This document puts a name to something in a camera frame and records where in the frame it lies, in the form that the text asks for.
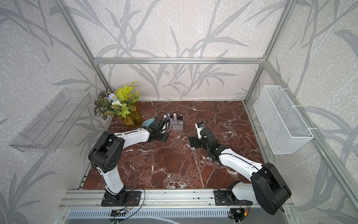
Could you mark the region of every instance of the white robot arm segment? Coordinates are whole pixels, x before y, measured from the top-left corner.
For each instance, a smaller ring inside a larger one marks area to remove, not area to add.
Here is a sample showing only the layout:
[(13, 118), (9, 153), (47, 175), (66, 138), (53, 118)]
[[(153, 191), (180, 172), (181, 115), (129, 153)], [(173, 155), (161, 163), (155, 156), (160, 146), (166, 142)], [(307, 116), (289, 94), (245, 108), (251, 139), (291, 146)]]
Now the white robot arm segment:
[(222, 165), (228, 166), (250, 180), (253, 173), (262, 168), (261, 163), (251, 161), (227, 148), (221, 152), (219, 159)]

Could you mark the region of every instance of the wallpaper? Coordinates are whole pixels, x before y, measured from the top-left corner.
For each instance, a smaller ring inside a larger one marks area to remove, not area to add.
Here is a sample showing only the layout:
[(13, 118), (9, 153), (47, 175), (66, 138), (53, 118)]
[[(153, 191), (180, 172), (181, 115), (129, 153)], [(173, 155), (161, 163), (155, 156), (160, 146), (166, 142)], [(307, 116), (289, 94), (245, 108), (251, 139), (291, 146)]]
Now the wallpaper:
[(358, 183), (358, 1), (297, 5), (269, 61)]
[[(262, 57), (286, 0), (66, 0), (66, 4), (95, 58), (225, 58)], [(243, 100), (257, 67), (101, 65), (113, 89), (135, 81), (142, 100)]]
[(243, 100), (257, 69), (254, 64), (113, 64), (101, 68), (113, 89), (134, 81), (141, 100)]
[(54, 153), (8, 143), (62, 90), (104, 87), (52, 1), (0, 2), (0, 223), (50, 223), (68, 189), (79, 187), (87, 153), (106, 128), (92, 103)]
[(312, 142), (292, 154), (272, 153), (253, 106), (263, 86), (274, 84), (264, 70), (247, 104), (264, 153), (292, 191), (299, 219), (303, 224), (358, 223), (358, 213)]
[(94, 57), (262, 57), (286, 0), (66, 0)]

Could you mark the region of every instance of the clear acrylic shelf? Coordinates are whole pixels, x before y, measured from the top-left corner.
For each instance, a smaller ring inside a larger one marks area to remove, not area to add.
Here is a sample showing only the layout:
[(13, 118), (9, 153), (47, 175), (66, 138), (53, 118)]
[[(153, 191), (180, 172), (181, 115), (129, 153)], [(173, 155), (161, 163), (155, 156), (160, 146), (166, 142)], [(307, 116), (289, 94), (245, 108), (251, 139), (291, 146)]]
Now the clear acrylic shelf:
[(21, 152), (54, 152), (91, 100), (88, 92), (63, 89), (9, 145)]

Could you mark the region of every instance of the glass vase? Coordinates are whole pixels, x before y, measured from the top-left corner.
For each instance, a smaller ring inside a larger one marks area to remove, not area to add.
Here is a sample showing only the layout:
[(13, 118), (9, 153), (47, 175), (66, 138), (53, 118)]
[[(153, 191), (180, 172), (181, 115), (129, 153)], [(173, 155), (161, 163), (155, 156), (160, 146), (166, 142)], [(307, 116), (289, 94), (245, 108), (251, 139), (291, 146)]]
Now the glass vase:
[(123, 123), (130, 128), (137, 128), (143, 121), (138, 102), (135, 102), (134, 106), (136, 107), (135, 111), (127, 114), (125, 118), (121, 116)]

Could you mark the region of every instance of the aluminum frame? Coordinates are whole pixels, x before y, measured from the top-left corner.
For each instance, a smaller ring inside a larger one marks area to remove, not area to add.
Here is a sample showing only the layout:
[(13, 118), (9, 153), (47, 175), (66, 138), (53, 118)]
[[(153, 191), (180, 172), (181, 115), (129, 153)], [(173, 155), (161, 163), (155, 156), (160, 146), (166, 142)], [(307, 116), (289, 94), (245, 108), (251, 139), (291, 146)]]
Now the aluminum frame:
[[(274, 67), (270, 62), (263, 63), (264, 69), (267, 71), (271, 79), (274, 81), (276, 85), (280, 85), (283, 89), (288, 89), (285, 82), (282, 78), (278, 75)], [(300, 105), (296, 98), (293, 96), (290, 90), (285, 91), (289, 99), (295, 105)], [(312, 120), (308, 117), (306, 112), (301, 106), (296, 107), (297, 111), (303, 118), (304, 122), (310, 128), (316, 128), (315, 124)], [(358, 185), (353, 180), (351, 175), (348, 173), (347, 169), (343, 166), (341, 161), (338, 159), (334, 151), (328, 145), (322, 134), (318, 129), (311, 129), (314, 138), (311, 140), (315, 145), (317, 151), (321, 155), (322, 159), (326, 162), (328, 168), (332, 172), (332, 174), (337, 179), (337, 182), (341, 186), (344, 193), (347, 195), (349, 200), (351, 201), (353, 207), (358, 212)]]
[[(263, 55), (264, 61), (267, 61), (268, 58), (270, 57), (278, 39), (280, 38), (283, 29), (285, 28), (285, 25), (287, 23), (287, 21), (289, 20), (291, 13), (296, 5), (297, 0), (288, 0), (285, 6), (285, 9), (280, 17), (279, 23), (277, 24), (277, 27), (271, 37), (271, 40), (269, 42), (269, 45), (265, 51), (265, 54)], [(262, 69), (263, 69), (263, 64), (260, 65), (260, 68), (257, 70), (256, 76), (254, 78), (254, 80), (251, 83), (250, 89), (246, 95), (245, 101), (248, 101), (248, 99), (250, 98), (253, 88), (255, 87), (256, 83), (258, 82), (258, 80), (261, 77), (262, 74)]]
[(253, 131), (253, 135), (255, 136), (255, 139), (257, 141), (257, 144), (258, 144), (258, 148), (260, 149), (260, 152), (261, 152), (261, 155), (262, 155), (262, 159), (265, 163), (269, 162), (269, 159), (266, 155), (266, 152), (265, 150), (263, 149), (263, 146), (262, 146), (262, 143), (261, 143), (261, 140), (260, 140), (260, 137), (258, 135), (258, 133), (256, 132), (256, 126), (253, 122), (253, 119), (252, 119), (252, 115), (249, 111), (249, 109), (247, 108), (247, 105), (245, 102), (242, 102), (243, 105), (244, 105), (244, 108), (245, 108), (245, 111), (247, 113), (247, 116), (248, 116), (248, 120), (250, 121), (250, 124), (251, 124), (251, 127), (252, 127), (252, 131)]
[[(236, 208), (237, 206), (216, 206), (214, 189), (146, 189), (143, 208)], [(101, 207), (104, 190), (68, 190), (59, 209), (108, 209)]]
[(91, 64), (93, 70), (96, 72), (97, 76), (99, 77), (100, 81), (103, 83), (105, 88), (109, 87), (108, 82), (106, 78), (104, 77), (101, 70), (98, 68), (98, 66), (93, 62), (93, 56), (91, 54), (91, 51), (89, 47), (87, 46), (84, 38), (82, 37), (79, 28), (77, 27), (70, 11), (68, 10), (66, 4), (63, 0), (54, 0), (56, 7), (58, 9), (58, 12), (62, 15), (63, 19), (67, 23), (67, 25), (70, 27), (74, 37), (78, 41), (79, 45), (81, 46), (84, 54), (86, 55), (89, 63)]
[(94, 58), (100, 64), (262, 64), (263, 58)]

